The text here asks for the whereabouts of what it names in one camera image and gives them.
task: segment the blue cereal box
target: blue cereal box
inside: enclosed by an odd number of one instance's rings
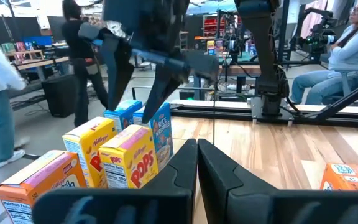
[[[161,105],[148,124],[142,124],[144,107],[134,113],[134,123],[153,130],[158,170],[162,170],[173,156],[171,111],[169,103]]]
[[[106,110],[104,117],[114,120],[116,131],[120,133],[129,125],[134,124],[133,114],[142,108],[142,102],[139,100],[126,100],[118,104],[115,111]]]

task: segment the cereal box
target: cereal box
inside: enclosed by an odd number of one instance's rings
[[[358,190],[358,165],[327,164],[321,190]]]
[[[86,187],[78,155],[49,151],[0,184],[0,200],[14,224],[33,223],[39,196],[60,187]]]
[[[213,41],[213,40],[207,41],[206,47],[207,47],[209,55],[215,55],[216,54],[216,52],[215,52],[215,41]]]
[[[129,125],[134,124],[132,115],[141,107],[142,102],[139,100],[126,100],[119,103],[115,111],[106,110],[104,116],[114,120],[117,133],[120,133]]]
[[[134,123],[152,129],[158,170],[162,170],[173,156],[170,105],[161,105],[148,124],[142,124],[143,112],[144,107],[134,113]]]
[[[107,188],[98,149],[116,134],[113,120],[96,117],[63,135],[66,150],[78,153],[88,187]]]
[[[109,188],[139,189],[158,174],[152,135],[133,124],[99,148]]]

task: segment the glasses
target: glasses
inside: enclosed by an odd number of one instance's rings
[[[352,8],[351,13],[358,15],[358,8],[357,7]]]

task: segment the woman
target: woman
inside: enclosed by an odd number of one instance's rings
[[[88,79],[92,81],[93,88],[105,108],[108,106],[108,94],[103,85],[92,46],[78,36],[80,26],[84,23],[81,20],[81,7],[75,0],[63,0],[63,15],[66,22],[62,25],[62,34],[69,46],[70,62],[74,66],[75,77],[78,81],[74,119],[74,125],[78,127],[88,121],[89,99],[86,91]]]
[[[309,72],[294,79],[291,100],[295,104],[302,102],[305,88],[311,87],[307,105],[321,105],[324,97],[342,92],[342,77],[338,70],[348,72],[351,90],[358,87],[358,3],[351,12],[350,21],[352,25],[330,46],[329,70]]]

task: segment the camera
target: camera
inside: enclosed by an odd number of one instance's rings
[[[337,19],[333,19],[333,14],[329,11],[312,9],[306,11],[305,14],[307,15],[310,12],[321,14],[321,22],[310,29],[309,36],[306,38],[296,37],[293,41],[295,41],[296,45],[309,45],[310,54],[319,57],[319,55],[326,53],[327,45],[335,44],[337,41],[336,34],[331,29],[337,24]]]

